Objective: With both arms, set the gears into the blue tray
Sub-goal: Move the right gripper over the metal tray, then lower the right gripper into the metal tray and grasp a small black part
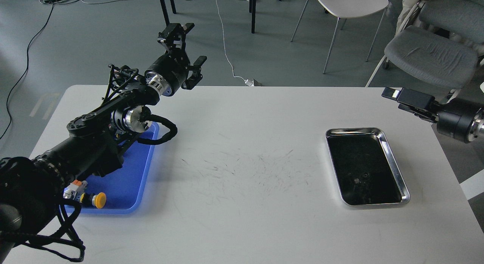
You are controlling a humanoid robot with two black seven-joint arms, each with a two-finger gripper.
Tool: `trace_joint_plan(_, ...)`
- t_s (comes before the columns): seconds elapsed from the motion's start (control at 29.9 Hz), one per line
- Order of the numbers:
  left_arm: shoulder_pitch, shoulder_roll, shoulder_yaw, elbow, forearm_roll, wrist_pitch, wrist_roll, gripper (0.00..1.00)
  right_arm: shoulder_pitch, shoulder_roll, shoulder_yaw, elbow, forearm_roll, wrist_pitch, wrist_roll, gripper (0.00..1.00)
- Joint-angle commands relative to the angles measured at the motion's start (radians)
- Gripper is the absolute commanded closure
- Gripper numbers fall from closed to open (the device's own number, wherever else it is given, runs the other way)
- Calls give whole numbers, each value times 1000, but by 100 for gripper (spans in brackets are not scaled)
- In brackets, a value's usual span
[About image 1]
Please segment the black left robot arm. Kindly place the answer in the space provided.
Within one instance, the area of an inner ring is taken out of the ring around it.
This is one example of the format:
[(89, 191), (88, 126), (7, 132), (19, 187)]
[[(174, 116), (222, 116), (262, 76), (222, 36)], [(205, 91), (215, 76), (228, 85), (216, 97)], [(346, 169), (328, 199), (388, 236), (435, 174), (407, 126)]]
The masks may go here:
[(176, 125), (152, 114), (160, 96), (192, 90), (202, 79), (200, 56), (193, 64), (186, 36), (193, 23), (169, 23), (158, 35), (164, 54), (142, 75), (137, 68), (110, 65), (102, 104), (71, 120), (69, 138), (34, 159), (1, 159), (1, 261), (19, 245), (82, 262), (86, 247), (73, 223), (87, 196), (76, 200), (86, 177), (120, 169), (135, 143), (160, 145), (174, 138)]

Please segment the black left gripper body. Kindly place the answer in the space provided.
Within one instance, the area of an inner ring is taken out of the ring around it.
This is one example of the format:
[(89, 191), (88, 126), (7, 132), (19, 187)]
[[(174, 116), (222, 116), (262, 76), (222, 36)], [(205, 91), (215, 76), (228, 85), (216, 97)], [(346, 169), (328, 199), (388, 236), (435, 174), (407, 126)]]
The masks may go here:
[(187, 79), (189, 65), (185, 52), (166, 52), (145, 71), (147, 85), (160, 96), (173, 96)]

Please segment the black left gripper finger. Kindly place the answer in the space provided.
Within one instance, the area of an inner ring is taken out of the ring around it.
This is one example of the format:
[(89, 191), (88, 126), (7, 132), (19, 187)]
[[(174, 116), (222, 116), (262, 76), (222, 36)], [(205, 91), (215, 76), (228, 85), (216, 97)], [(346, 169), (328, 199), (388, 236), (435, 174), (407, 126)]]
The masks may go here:
[(181, 87), (183, 89), (192, 90), (193, 88), (195, 88), (195, 86), (197, 86), (197, 84), (203, 78), (203, 75), (201, 74), (201, 66), (206, 60), (206, 56), (199, 56), (192, 65), (189, 65), (186, 68), (187, 71), (192, 72), (192, 75), (182, 83)]
[(162, 32), (158, 33), (157, 42), (165, 48), (167, 53), (186, 54), (186, 36), (194, 27), (194, 23), (184, 25), (169, 23)]

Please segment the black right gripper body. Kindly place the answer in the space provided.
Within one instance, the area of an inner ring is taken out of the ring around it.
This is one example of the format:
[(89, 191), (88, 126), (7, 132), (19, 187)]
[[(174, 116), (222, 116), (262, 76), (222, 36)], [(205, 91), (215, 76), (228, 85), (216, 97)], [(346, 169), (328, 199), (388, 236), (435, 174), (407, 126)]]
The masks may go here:
[(470, 143), (482, 136), (482, 107), (443, 105), (438, 112), (437, 131), (455, 140)]

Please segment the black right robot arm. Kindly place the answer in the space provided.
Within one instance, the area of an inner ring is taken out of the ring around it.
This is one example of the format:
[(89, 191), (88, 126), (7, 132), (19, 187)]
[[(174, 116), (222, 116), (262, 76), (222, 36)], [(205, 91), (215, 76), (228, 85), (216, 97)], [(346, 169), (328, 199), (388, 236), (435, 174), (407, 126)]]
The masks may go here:
[(398, 108), (422, 120), (435, 123), (437, 131), (455, 140), (470, 143), (483, 135), (483, 105), (460, 98), (445, 104), (432, 95), (412, 89), (386, 87), (382, 97), (398, 102)]

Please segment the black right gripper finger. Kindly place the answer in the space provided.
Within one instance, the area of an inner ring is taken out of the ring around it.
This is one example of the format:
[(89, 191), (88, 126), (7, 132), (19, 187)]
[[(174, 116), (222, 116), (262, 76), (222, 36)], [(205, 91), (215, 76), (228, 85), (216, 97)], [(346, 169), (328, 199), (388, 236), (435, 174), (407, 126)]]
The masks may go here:
[(396, 90), (385, 87), (381, 96), (398, 102), (399, 109), (410, 112), (422, 120), (438, 122), (437, 111), (440, 105), (432, 95), (407, 88)]

